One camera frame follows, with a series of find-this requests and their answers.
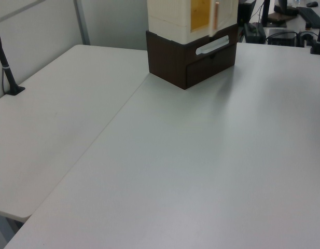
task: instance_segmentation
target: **brown wooden box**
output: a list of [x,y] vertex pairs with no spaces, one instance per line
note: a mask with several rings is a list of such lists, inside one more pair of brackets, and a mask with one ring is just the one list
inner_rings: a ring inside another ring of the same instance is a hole
[[[221,37],[229,43],[207,54],[196,55],[196,49]],[[231,67],[235,63],[238,25],[182,45],[146,31],[149,72],[182,88],[195,84]]]

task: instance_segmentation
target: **cream plastic container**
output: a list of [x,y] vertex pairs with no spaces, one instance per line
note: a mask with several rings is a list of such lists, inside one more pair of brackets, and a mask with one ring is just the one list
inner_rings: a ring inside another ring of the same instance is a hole
[[237,23],[238,0],[147,0],[149,31],[187,44]]

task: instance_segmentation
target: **office desk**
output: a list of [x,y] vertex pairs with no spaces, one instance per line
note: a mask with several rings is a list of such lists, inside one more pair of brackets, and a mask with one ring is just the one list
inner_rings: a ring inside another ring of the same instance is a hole
[[26,221],[147,74],[146,51],[76,46],[2,97],[0,215]]
[[13,248],[320,248],[320,56],[238,44],[188,90],[148,75]]

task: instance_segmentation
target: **drawer handle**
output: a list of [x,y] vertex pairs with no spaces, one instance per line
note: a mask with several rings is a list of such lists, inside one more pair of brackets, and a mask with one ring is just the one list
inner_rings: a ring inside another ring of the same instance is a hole
[[208,43],[200,48],[197,48],[196,54],[209,53],[209,52],[214,51],[215,49],[223,47],[226,44],[229,44],[229,36],[228,35],[226,35],[220,39],[217,39],[211,43]]

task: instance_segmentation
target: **computer mouse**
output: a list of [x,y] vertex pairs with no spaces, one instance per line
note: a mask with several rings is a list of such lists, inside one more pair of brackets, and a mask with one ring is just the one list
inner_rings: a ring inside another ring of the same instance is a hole
[[317,6],[318,6],[317,2],[310,2],[310,3],[306,4],[306,7],[310,7],[310,8],[317,7]]

